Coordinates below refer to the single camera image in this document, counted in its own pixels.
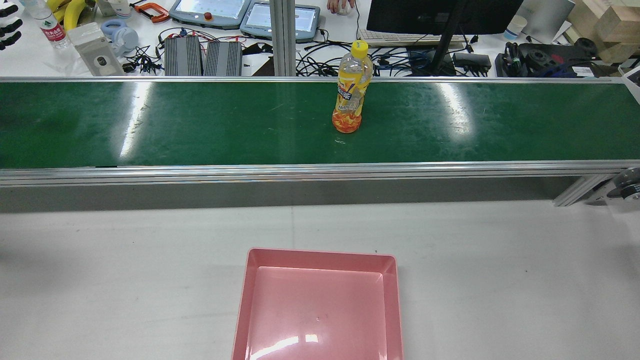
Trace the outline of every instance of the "juice drink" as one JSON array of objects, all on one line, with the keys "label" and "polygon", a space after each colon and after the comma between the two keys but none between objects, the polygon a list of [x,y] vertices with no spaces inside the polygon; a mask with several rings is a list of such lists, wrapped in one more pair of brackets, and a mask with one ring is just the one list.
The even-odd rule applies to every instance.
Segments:
[{"label": "juice drink", "polygon": [[341,133],[352,133],[362,122],[362,105],[373,76],[373,63],[367,56],[369,45],[358,40],[340,61],[338,99],[333,110],[333,126]]}]

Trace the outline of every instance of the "yellow bottle cap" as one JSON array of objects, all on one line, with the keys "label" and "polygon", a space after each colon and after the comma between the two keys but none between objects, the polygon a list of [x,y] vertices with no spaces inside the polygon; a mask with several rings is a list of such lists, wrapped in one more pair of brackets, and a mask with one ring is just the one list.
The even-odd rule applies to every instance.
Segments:
[{"label": "yellow bottle cap", "polygon": [[367,56],[369,51],[369,44],[364,40],[356,40],[351,45],[351,54],[358,59],[362,59]]}]

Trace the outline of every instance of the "keyboard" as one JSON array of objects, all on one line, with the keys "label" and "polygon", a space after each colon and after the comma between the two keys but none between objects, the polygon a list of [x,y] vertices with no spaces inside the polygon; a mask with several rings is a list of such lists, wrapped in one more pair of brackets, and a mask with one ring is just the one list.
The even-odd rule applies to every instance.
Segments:
[{"label": "keyboard", "polygon": [[[365,40],[370,47],[438,45],[440,42],[440,35],[379,33],[363,29],[358,30],[358,38]],[[453,35],[451,38],[452,44],[464,41],[462,35]]]}]

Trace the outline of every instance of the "computer monitor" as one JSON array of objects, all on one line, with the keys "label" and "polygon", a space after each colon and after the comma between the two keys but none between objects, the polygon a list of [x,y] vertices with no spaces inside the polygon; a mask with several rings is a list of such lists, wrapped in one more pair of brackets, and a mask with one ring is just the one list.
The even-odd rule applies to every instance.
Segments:
[{"label": "computer monitor", "polygon": [[[469,0],[455,34],[501,34],[523,0]],[[367,29],[384,33],[441,35],[455,0],[371,0]]]}]

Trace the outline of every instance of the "green conveyor belt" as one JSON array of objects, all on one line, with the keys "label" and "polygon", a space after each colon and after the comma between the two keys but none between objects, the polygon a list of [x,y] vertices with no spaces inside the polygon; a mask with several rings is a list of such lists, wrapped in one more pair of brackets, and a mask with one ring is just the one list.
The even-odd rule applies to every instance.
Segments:
[{"label": "green conveyor belt", "polygon": [[622,84],[372,83],[334,130],[334,83],[0,83],[0,168],[640,158]]}]

